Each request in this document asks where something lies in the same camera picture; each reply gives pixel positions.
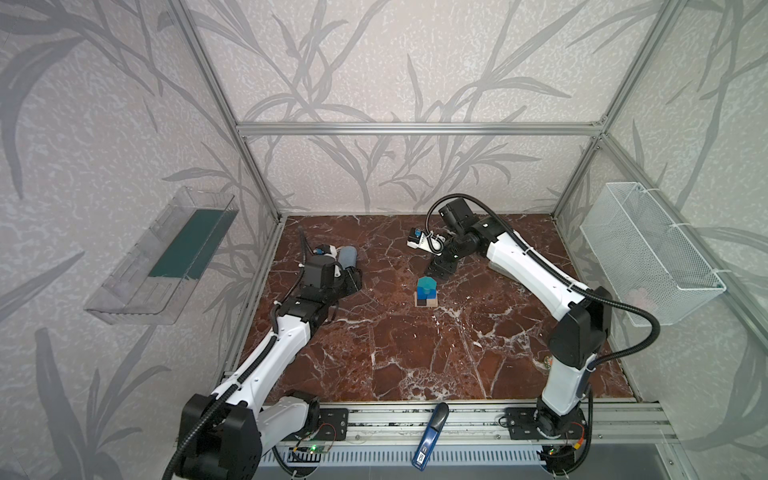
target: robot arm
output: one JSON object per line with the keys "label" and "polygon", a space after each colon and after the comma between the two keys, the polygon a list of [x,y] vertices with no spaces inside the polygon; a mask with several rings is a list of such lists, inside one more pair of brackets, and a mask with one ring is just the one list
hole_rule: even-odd
{"label": "robot arm", "polygon": [[[534,260],[537,254],[524,240],[513,241],[506,229],[491,217],[479,218],[463,199],[450,202],[440,210],[446,226],[457,234],[444,242],[440,255],[435,255],[427,275],[446,279],[461,258],[478,253],[491,261],[491,268],[525,285],[558,321],[549,349],[552,364],[547,385],[538,399],[538,430],[546,438],[557,438],[577,415],[589,378],[588,365],[597,357],[610,334],[611,309],[586,299],[571,288],[587,290],[587,286],[570,277],[548,260],[550,268],[569,284],[556,278]],[[422,230],[413,229],[408,245],[432,252]],[[610,295],[598,289],[601,296]]]}
{"label": "robot arm", "polygon": [[278,442],[292,433],[303,438],[317,430],[319,400],[310,394],[291,392],[262,410],[285,368],[326,321],[329,308],[362,288],[353,247],[337,251],[320,245],[314,253],[302,265],[298,294],[289,292],[282,303],[276,302],[272,330],[243,365],[209,396],[194,395],[187,402],[180,446],[164,478],[174,472],[195,479],[250,478],[262,454]]}

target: vent grille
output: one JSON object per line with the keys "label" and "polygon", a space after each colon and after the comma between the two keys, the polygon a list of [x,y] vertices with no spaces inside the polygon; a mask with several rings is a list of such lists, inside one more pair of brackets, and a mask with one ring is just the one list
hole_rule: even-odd
{"label": "vent grille", "polygon": [[[286,464],[291,466],[312,466],[291,462],[288,448],[278,447]],[[411,465],[415,445],[385,446],[335,446],[328,453],[299,454],[304,462],[320,465],[351,466],[404,466]],[[438,445],[429,459],[430,465],[542,465],[537,445]],[[260,466],[277,466],[270,450],[261,459]]]}

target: brown marble surface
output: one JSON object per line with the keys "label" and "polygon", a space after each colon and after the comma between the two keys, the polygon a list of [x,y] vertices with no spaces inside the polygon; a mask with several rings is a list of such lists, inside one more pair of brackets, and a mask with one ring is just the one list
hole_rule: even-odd
{"label": "brown marble surface", "polygon": [[[549,216],[506,217],[541,254],[575,276]],[[442,231],[439,217],[433,221],[431,227]],[[420,215],[288,219],[241,360],[270,328],[271,303],[296,279],[298,225],[311,247],[357,247],[363,290],[341,300],[336,320],[320,327],[268,401],[289,389],[327,402],[541,394],[547,338],[557,322],[522,285],[490,270],[486,259],[467,257],[450,281],[438,283],[438,308],[413,305],[416,281],[430,256],[407,247],[406,237],[423,223]],[[616,362],[598,367],[591,383],[596,396],[632,396]]]}

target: clear plastic tray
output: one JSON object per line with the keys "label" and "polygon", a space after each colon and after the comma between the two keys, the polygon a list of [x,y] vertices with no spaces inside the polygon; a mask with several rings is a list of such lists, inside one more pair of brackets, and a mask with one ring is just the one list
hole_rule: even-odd
{"label": "clear plastic tray", "polygon": [[110,324],[175,323],[238,211],[232,194],[180,188],[85,310]]}

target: wall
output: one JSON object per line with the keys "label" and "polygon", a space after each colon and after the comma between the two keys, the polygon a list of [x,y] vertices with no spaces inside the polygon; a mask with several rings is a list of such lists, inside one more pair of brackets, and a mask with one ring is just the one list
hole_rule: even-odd
{"label": "wall", "polygon": [[[661,3],[188,2],[237,119],[305,122],[599,120]],[[519,213],[551,211],[586,143],[262,137],[251,149],[289,212],[424,212],[460,190]]]}
{"label": "wall", "polygon": [[[2,478],[159,478],[274,227],[166,9],[0,4]],[[83,311],[181,185],[240,213],[178,321]]]}
{"label": "wall", "polygon": [[[656,186],[766,305],[768,266],[768,9],[765,2],[688,2],[611,129]],[[599,154],[558,218],[591,284],[607,281],[578,226],[607,181],[625,181]],[[617,319],[616,347],[647,329]],[[700,478],[768,471],[766,353],[722,299],[623,361],[646,400],[659,400]]]}

